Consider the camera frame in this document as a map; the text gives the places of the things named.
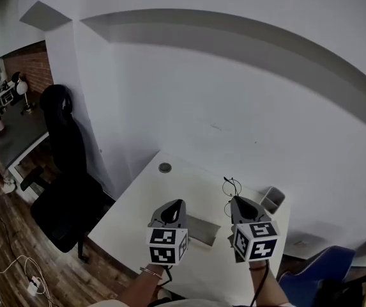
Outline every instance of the white lamp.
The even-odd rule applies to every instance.
[[[26,111],[27,113],[30,113],[33,110],[33,107],[28,103],[27,91],[28,91],[27,82],[24,82],[22,79],[19,79],[18,85],[17,85],[17,93],[19,95],[25,96],[25,106],[24,106],[22,112]]]

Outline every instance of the sneaker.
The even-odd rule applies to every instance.
[[[15,184],[15,180],[13,178],[6,177],[6,178],[4,178],[4,183],[13,183],[13,184]]]
[[[11,193],[15,190],[15,183],[5,183],[3,186],[3,192],[4,193]]]
[[[161,288],[158,292],[157,292],[157,299],[160,300],[160,299],[164,299],[164,298],[168,298],[172,299],[172,295],[170,293],[170,291],[164,289],[164,288]]]

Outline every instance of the forearm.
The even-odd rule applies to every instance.
[[[250,262],[250,269],[257,269],[254,271],[251,270],[252,283],[254,284],[255,293],[264,278],[266,268],[263,266],[265,265],[265,261]],[[266,277],[264,285],[257,297],[257,306],[280,306],[281,304],[288,302],[289,301],[285,295],[285,292],[279,286],[272,272],[269,270],[268,276]]]
[[[148,265],[146,268],[160,276],[164,271],[163,267],[159,265]],[[137,279],[118,295],[117,300],[129,307],[147,307],[159,281],[160,278],[157,276],[141,272]]]

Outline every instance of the small container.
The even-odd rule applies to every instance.
[[[277,212],[282,202],[285,200],[285,194],[276,187],[270,187],[262,198],[260,205],[268,212],[274,214]]]

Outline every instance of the white desk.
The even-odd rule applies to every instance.
[[[159,172],[158,165],[162,162],[171,164],[170,173]],[[222,192],[223,183],[223,176],[159,152],[97,224],[89,238],[139,273],[139,267],[149,263],[145,237],[153,212],[168,201],[183,199],[187,214],[217,224],[221,229],[212,248],[191,241],[180,265],[172,268],[173,281],[166,288],[186,298],[225,301],[232,305],[250,304],[254,293],[248,264],[235,263],[234,251],[227,240],[232,232],[231,218],[224,214],[229,197]],[[254,201],[262,199],[259,193],[244,186],[241,196]],[[289,213],[290,203],[286,198],[273,217],[282,234],[271,259],[274,274],[284,250]]]
[[[2,91],[0,93],[0,101],[1,101],[1,105],[3,107],[5,107],[6,105],[8,105],[13,99],[12,99],[12,92],[11,90],[14,89],[13,86],[9,86],[7,90],[5,91]]]

